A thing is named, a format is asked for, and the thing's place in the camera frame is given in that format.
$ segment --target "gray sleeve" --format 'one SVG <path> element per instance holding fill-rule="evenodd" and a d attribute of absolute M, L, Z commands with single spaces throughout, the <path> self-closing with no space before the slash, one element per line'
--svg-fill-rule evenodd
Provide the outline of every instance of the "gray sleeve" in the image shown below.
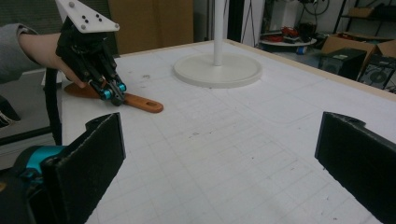
<path fill-rule="evenodd" d="M 36 34 L 22 24 L 8 24 L 0 27 L 0 83 L 17 80 L 25 71 L 40 68 L 23 52 L 18 42 L 21 33 Z"/>

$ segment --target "round white base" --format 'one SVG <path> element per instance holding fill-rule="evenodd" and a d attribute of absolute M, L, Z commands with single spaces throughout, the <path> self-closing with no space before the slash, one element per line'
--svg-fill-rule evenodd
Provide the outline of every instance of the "round white base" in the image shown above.
<path fill-rule="evenodd" d="M 251 84 L 262 76 L 262 65 L 245 55 L 223 53 L 221 66 L 213 63 L 214 55 L 198 54 L 176 62 L 178 79 L 194 86 L 226 89 Z"/>

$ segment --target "white pole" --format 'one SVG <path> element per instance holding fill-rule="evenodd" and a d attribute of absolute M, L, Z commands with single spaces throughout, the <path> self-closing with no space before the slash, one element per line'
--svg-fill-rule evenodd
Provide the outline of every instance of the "white pole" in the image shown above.
<path fill-rule="evenodd" d="M 222 34 L 223 34 L 224 0 L 215 0 L 215 52 L 214 65 L 222 65 Z"/>

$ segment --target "red object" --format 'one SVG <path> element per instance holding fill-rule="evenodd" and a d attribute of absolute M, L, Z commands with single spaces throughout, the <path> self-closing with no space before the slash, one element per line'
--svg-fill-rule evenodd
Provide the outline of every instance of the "red object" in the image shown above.
<path fill-rule="evenodd" d="M 267 35 L 263 39 L 271 42 L 283 42 L 282 35 Z"/>
<path fill-rule="evenodd" d="M 289 36 L 289 37 L 297 37 L 297 36 L 299 36 L 298 31 L 296 29 L 294 29 L 294 28 L 291 28 L 291 27 L 284 26 L 280 30 L 282 31 L 283 35 L 286 35 L 286 36 Z"/>

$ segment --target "white stand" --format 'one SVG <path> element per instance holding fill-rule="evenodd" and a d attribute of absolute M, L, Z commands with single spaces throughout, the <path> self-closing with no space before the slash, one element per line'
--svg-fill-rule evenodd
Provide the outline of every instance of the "white stand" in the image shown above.
<path fill-rule="evenodd" d="M 222 53 L 224 0 L 215 2 L 214 54 L 184 57 L 176 62 L 176 76 L 194 86 L 235 88 L 251 84 L 262 76 L 262 65 L 245 55 Z"/>

